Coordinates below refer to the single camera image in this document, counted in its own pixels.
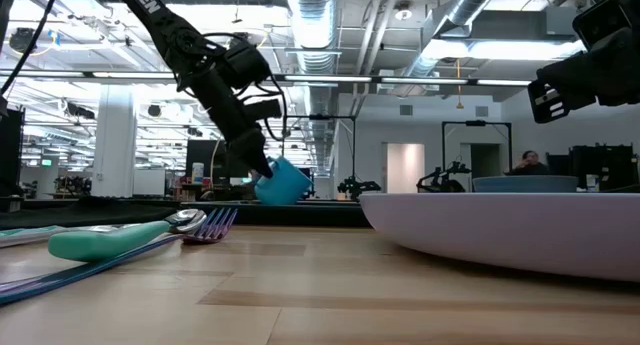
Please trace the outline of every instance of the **wooden surface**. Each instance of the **wooden surface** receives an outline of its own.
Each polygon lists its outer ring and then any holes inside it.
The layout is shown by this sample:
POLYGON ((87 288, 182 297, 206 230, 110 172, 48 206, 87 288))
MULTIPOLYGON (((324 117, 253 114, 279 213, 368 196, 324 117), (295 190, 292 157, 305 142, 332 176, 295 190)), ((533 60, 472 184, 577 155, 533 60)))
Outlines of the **wooden surface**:
MULTIPOLYGON (((44 244, 2 249, 0 281, 72 265, 44 244)), ((640 287, 445 260, 371 230, 241 227, 0 308, 0 344, 638 345, 640 287)))

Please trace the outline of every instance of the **large white bowl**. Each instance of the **large white bowl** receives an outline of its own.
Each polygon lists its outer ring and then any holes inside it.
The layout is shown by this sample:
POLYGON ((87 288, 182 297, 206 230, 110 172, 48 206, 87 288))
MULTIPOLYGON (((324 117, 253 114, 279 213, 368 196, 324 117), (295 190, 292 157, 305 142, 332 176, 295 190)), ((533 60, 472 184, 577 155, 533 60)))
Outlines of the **large white bowl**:
POLYGON ((640 281, 640 194, 363 194, 391 241, 454 259, 640 281))

